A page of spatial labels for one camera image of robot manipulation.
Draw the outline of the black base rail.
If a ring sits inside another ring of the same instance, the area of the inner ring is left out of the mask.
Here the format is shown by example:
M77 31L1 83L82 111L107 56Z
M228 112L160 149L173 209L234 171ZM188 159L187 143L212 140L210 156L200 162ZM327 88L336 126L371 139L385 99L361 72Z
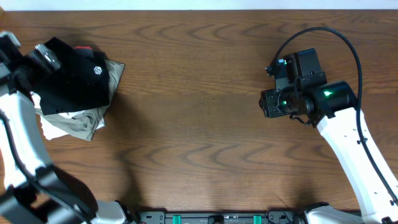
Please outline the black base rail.
M304 224L301 214L292 211L270 210L263 213L171 213L140 212L143 224Z

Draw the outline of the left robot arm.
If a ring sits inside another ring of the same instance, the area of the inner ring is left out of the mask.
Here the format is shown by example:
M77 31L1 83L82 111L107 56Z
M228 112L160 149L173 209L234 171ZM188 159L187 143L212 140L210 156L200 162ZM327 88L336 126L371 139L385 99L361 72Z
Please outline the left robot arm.
M80 180L55 166L35 120L31 91L61 69L51 44L27 55L12 32L1 32L1 216L11 223L132 223L118 201L95 199Z

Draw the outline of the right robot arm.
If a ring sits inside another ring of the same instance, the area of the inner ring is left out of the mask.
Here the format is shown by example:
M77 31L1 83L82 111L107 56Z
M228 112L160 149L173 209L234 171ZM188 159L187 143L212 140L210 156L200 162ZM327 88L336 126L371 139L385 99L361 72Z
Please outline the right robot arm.
M313 86L296 93L292 86L261 92L259 106L268 118L308 116L337 156L357 198L360 215L330 205L303 213L306 223L397 223L397 179L366 126L357 98L346 82Z

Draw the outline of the black t-shirt with logo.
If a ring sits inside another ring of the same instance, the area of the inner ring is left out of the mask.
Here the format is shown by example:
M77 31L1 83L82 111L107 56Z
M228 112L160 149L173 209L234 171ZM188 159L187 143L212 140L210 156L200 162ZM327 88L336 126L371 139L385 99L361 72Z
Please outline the black t-shirt with logo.
M34 89L40 96L44 115L109 105L109 72L105 61L93 62L56 37L45 46L55 53L61 68Z

